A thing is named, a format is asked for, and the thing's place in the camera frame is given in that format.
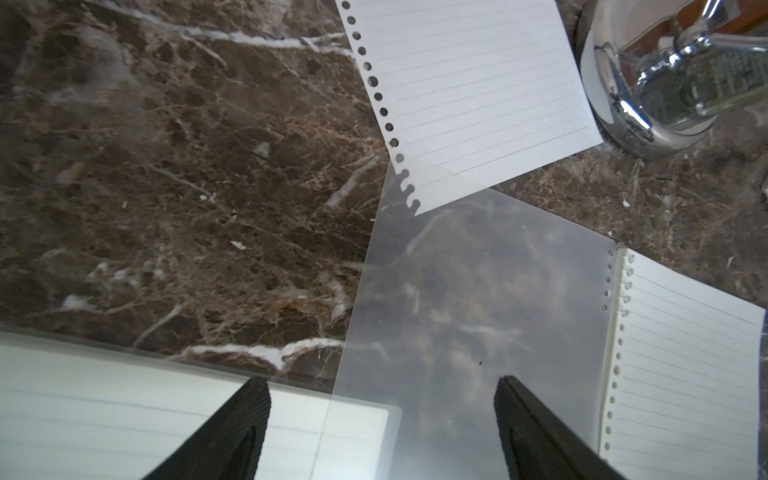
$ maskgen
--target translucent plastic sheet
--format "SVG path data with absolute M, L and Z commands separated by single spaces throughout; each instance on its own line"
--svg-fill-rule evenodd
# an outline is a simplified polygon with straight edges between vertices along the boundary
M 414 216 L 401 181 L 390 168 L 334 390 L 402 409 L 375 478 L 508 478 L 504 375 L 595 447 L 616 244 L 489 189 Z M 325 431 L 348 421 L 332 402 Z

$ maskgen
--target chrome faucet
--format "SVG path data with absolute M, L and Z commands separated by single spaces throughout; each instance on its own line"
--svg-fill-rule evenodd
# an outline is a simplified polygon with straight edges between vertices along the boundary
M 589 0 L 576 54 L 595 115 L 630 152 L 668 157 L 717 115 L 768 98 L 767 0 Z

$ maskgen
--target lined paper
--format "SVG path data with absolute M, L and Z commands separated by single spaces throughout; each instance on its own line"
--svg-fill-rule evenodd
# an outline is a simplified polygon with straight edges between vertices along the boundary
M 629 480 L 757 477 L 765 310 L 622 249 L 600 455 Z
M 553 0 L 337 3 L 419 213 L 602 142 Z
M 0 333 L 0 478 L 138 480 L 173 453 L 245 378 L 50 352 Z M 348 458 L 375 478 L 389 410 L 344 403 L 350 423 L 323 431 L 329 396 L 270 384 L 272 409 L 256 480 L 326 480 L 319 459 Z M 318 453 L 321 440 L 331 445 Z

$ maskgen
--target brown marble surface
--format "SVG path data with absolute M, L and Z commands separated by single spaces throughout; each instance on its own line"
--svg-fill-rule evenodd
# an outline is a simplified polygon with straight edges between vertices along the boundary
M 333 1 L 0 23 L 0 323 L 330 388 L 387 167 Z M 766 306 L 767 138 L 763 102 L 669 161 L 605 143 L 496 189 Z

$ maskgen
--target notebook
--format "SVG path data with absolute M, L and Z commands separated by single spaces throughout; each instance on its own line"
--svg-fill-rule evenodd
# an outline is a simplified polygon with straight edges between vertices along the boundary
M 757 478 L 766 311 L 633 250 L 611 267 L 600 457 L 629 480 Z

